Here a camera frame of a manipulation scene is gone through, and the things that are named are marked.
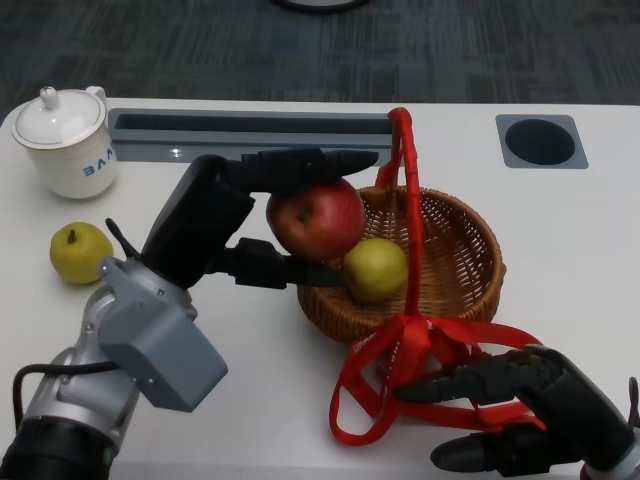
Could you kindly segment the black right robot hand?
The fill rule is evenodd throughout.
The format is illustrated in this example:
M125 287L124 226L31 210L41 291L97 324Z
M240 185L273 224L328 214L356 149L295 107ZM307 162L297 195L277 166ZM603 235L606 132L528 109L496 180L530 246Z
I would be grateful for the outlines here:
M396 388L393 395L415 405L460 398L494 405L518 399L540 420L538 426L512 423L497 432L441 444L431 461L444 471L496 471L508 478L581 462L583 479L639 476L637 380L629 380L630 413L623 416L574 363L544 346L529 345L427 374Z

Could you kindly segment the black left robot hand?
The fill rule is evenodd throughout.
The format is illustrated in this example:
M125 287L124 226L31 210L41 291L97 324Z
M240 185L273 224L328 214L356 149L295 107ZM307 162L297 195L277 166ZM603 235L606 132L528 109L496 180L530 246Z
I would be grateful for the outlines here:
M338 286L339 274L320 261L284 256L262 240L242 238L233 248L226 244L253 209L252 193L305 193L363 171L378 157L371 151L319 148L261 151L238 160L201 155L165 203L140 260L184 289L218 272L234 277L239 285L261 288Z

